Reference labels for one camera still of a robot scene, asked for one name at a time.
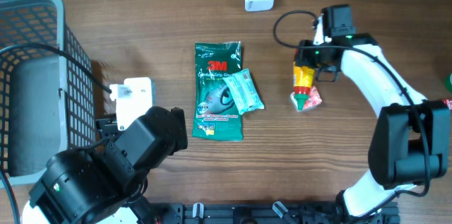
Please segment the white wet wipes pack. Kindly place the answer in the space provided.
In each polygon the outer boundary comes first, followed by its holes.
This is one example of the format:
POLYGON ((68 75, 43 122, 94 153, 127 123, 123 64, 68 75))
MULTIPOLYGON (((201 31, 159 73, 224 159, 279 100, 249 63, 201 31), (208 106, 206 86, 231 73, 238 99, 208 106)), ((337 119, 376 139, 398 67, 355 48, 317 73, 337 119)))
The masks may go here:
POLYGON ((225 77, 223 81, 230 89, 239 114, 265 108, 248 69, 243 69, 225 77))

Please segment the red sriracha sauce bottle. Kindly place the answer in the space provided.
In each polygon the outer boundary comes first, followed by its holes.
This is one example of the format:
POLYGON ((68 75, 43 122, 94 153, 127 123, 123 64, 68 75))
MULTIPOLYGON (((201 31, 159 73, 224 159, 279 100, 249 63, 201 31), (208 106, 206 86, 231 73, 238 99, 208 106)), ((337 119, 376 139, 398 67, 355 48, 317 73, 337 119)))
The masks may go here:
POLYGON ((305 102, 309 99, 315 70, 308 66, 293 64, 293 91, 297 109, 302 111, 305 102))

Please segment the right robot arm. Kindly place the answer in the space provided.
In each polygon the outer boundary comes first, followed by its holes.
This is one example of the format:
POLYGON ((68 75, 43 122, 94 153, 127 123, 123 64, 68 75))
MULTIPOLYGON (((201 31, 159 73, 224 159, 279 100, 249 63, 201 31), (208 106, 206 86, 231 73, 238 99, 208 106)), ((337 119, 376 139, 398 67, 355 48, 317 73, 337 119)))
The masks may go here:
POLYGON ((369 34, 302 40, 295 67, 343 73, 362 92, 377 116, 368 151, 369 169, 342 190, 332 223, 370 223, 383 218, 401 195, 426 196, 433 179, 448 169, 451 112, 442 100, 428 100, 388 63, 369 34))

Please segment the green lid jar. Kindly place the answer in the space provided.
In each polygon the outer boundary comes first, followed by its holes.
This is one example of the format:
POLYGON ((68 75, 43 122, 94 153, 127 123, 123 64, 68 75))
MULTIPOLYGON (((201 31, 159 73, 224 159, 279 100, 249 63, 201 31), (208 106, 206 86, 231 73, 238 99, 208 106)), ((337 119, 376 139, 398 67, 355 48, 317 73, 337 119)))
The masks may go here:
POLYGON ((448 92, 452 93, 452 73, 448 74, 445 77, 444 85, 445 85, 446 89, 448 90, 448 92))

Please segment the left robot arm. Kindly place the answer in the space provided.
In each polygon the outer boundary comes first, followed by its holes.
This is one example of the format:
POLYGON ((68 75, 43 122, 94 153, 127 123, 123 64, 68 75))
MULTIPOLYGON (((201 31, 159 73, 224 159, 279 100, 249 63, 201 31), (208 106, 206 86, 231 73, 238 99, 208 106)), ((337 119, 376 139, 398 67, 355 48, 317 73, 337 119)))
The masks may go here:
POLYGON ((158 213, 143 198, 148 173, 188 146, 184 111, 151 107, 118 137, 57 153, 30 190, 29 205, 48 223, 98 223, 129 206, 138 223, 158 213))

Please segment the red candy bar wrapper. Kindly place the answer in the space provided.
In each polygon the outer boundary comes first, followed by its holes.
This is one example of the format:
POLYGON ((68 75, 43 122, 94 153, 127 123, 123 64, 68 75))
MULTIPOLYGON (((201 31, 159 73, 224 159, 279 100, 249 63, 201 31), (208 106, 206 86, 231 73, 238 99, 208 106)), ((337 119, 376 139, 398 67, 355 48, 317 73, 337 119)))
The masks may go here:
POLYGON ((447 106, 447 108, 452 110, 452 99, 443 99, 442 102, 447 106))

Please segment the red patterned small box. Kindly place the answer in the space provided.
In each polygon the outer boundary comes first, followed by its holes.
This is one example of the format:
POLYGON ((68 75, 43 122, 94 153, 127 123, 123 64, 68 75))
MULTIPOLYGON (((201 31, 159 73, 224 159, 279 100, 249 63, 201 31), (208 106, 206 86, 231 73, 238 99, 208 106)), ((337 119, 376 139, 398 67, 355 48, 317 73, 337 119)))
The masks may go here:
POLYGON ((318 105, 320 105, 322 103, 322 99, 321 96, 319 95, 318 89, 316 86, 313 86, 311 88, 311 92, 309 94, 309 98, 305 101, 303 109, 299 110, 298 109, 298 104, 297 104, 297 100, 295 99, 295 94, 291 93, 290 94, 290 99, 292 101, 292 104, 294 105, 294 108, 297 112, 306 112, 308 110, 312 110, 315 107, 317 107, 318 105))

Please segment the green 3M gloves package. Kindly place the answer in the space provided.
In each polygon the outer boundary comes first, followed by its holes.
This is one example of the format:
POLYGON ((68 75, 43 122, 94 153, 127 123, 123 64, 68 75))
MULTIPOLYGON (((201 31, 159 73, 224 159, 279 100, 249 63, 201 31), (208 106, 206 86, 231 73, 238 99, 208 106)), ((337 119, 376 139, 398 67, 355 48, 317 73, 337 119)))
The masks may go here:
POLYGON ((196 102, 192 136, 241 141, 242 116, 224 79, 242 70, 240 42, 196 43, 196 102))

